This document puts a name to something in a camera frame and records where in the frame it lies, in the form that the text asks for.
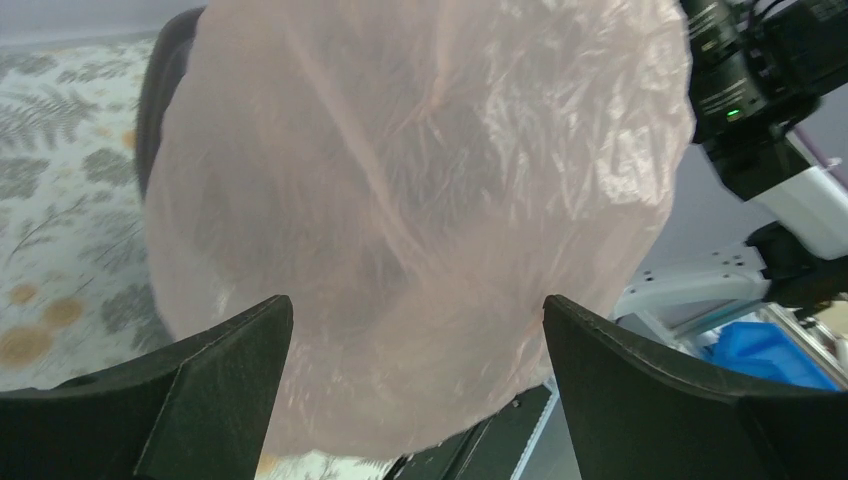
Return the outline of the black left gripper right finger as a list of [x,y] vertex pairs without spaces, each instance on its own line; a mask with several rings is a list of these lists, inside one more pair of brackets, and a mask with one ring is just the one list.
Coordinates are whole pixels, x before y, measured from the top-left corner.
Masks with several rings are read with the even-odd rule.
[[553,295],[548,351],[585,479],[843,479],[847,396],[711,365]]

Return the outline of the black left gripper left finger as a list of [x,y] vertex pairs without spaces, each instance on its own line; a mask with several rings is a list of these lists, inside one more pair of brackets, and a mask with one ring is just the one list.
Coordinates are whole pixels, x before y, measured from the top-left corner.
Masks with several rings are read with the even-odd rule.
[[251,479],[293,327],[286,296],[131,361],[1,396],[5,479]]

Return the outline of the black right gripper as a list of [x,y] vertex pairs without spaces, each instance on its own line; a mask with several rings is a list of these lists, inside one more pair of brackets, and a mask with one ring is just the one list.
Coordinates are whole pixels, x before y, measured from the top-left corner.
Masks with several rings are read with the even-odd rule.
[[692,57],[694,143],[738,128],[775,125],[780,135],[812,114],[820,97],[778,56],[763,21],[778,1],[681,1]]

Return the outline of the pink plastic trash bag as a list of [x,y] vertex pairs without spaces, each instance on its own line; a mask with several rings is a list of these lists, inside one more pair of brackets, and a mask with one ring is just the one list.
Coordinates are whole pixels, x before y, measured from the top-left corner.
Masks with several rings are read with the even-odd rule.
[[212,1],[146,194],[158,311],[291,299],[270,454],[431,447],[551,375],[547,296],[612,310],[689,75],[675,1]]

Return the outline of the grey slotted trash bin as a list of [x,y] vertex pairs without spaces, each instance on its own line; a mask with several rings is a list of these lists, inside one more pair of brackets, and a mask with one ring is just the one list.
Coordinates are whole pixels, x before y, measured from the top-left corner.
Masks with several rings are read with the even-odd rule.
[[146,197],[160,147],[163,117],[185,75],[198,20],[204,10],[204,7],[193,8],[169,20],[157,35],[147,63],[139,98],[134,147],[135,170],[142,199]]

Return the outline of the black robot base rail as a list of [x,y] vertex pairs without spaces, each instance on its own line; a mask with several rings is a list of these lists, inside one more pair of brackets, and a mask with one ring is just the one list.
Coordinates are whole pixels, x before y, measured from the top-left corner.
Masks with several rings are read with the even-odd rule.
[[512,479],[557,395],[540,386],[497,414],[428,450],[398,459],[384,475],[395,480]]

